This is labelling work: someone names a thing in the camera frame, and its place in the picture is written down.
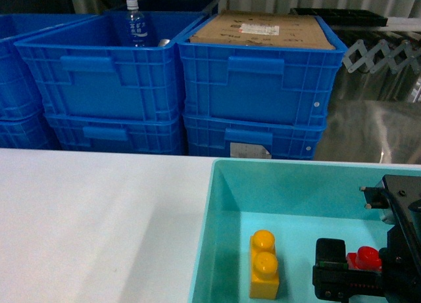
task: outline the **yellow lego brick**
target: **yellow lego brick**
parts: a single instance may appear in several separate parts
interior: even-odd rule
[[[250,238],[250,298],[275,300],[280,280],[275,237],[264,229]]]

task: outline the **white surface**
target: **white surface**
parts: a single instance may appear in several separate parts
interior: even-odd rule
[[[0,302],[186,302],[213,160],[0,149]]]

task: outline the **bottle cap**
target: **bottle cap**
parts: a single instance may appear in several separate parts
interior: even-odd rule
[[[127,9],[129,11],[132,11],[134,9],[139,9],[139,4],[137,3],[137,0],[126,0]]]

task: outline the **teal plastic bin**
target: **teal plastic bin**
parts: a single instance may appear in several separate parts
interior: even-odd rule
[[[273,232],[280,288],[275,302],[320,303],[312,267],[316,241],[343,239],[347,252],[386,246],[392,226],[366,210],[361,186],[385,174],[421,176],[421,167],[220,159],[214,163],[189,302],[269,302],[249,299],[249,241]],[[351,302],[386,303],[358,296]]]

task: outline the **stainless steel surface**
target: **stainless steel surface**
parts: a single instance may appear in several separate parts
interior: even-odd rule
[[[314,159],[421,164],[421,104],[331,101]]]
[[[421,92],[421,77],[411,66],[393,74],[383,66],[376,73],[349,73],[342,66],[335,79],[331,100],[347,101],[407,101],[415,103]]]

